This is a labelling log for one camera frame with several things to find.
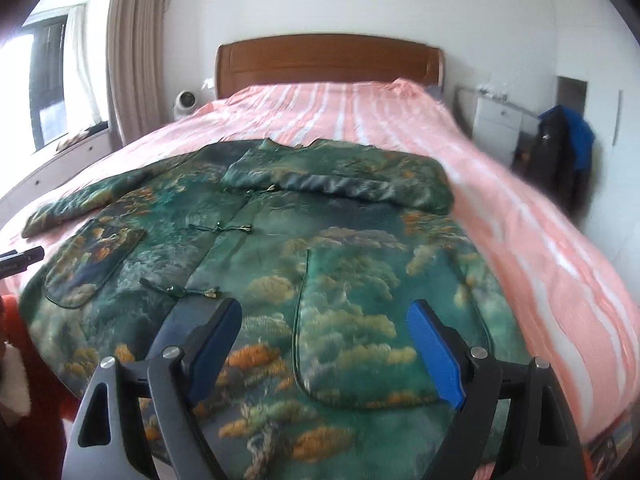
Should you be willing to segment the green patterned silk jacket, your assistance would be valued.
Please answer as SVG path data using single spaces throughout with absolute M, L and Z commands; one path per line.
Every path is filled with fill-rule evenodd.
M 20 307 L 44 362 L 79 394 L 104 356 L 149 358 L 238 300 L 238 336 L 194 408 L 224 472 L 417 479 L 454 413 L 414 348 L 410 304 L 425 300 L 470 346 L 529 360 L 453 204 L 431 157 L 218 142 L 36 209 L 28 240 L 79 229 Z

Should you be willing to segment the black and blue hanging clothes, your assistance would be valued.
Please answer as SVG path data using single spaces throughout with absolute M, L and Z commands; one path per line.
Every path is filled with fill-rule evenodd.
M 540 115 L 525 179 L 575 221 L 584 209 L 594 133 L 582 115 L 563 105 Z

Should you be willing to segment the white window side cabinet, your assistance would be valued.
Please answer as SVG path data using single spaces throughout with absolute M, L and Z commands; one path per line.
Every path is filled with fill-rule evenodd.
M 1 226 L 36 198 L 47 194 L 89 166 L 114 152 L 114 136 L 108 129 L 56 151 L 47 145 L 32 154 L 1 150 Z

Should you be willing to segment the pink striped bed sheet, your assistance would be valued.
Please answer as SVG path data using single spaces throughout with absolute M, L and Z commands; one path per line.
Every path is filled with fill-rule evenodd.
M 251 86 L 101 159 L 2 228 L 3 245 L 39 245 L 46 253 L 9 279 L 18 305 L 24 287 L 79 229 L 73 222 L 28 240 L 22 231 L 36 209 L 210 144 L 265 140 L 290 148 L 328 140 L 436 159 L 454 194 L 454 222 L 495 275 L 528 362 L 539 356 L 555 371 L 580 444 L 608 434 L 638 399 L 639 309 L 611 263 L 548 198 L 480 152 L 444 104 L 405 79 Z

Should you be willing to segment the red sleeve with white cuff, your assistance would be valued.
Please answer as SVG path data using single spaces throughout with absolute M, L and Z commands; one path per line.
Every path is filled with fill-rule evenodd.
M 40 358 L 12 295 L 1 297 L 1 477 L 58 479 L 79 400 Z

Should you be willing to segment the sheer white curtain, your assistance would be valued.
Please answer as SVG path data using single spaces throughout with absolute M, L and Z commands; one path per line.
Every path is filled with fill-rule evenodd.
M 103 117 L 90 73 L 87 5 L 71 6 L 63 41 L 63 93 L 68 133 L 84 131 Z

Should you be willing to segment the white round fan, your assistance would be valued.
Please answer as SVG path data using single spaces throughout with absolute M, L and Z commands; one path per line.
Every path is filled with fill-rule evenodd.
M 179 92 L 172 107 L 172 116 L 175 120 L 186 118 L 198 108 L 198 96 L 190 90 Z

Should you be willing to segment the beige curtain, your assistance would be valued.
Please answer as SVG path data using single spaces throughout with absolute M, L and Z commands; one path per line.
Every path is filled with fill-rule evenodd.
M 160 128 L 165 0 L 111 0 L 106 31 L 110 119 L 122 145 Z

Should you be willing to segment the white bedside drawer cabinet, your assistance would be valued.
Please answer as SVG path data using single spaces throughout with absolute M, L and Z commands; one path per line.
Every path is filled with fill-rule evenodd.
M 516 108 L 481 96 L 477 100 L 472 140 L 485 154 L 510 168 L 518 148 L 523 113 Z

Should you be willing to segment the brown wooden headboard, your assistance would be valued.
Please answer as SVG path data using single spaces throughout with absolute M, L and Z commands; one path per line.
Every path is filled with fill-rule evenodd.
M 300 34 L 223 44 L 216 55 L 215 90 L 219 99 L 256 84 L 353 84 L 397 78 L 442 88 L 444 51 L 387 37 Z

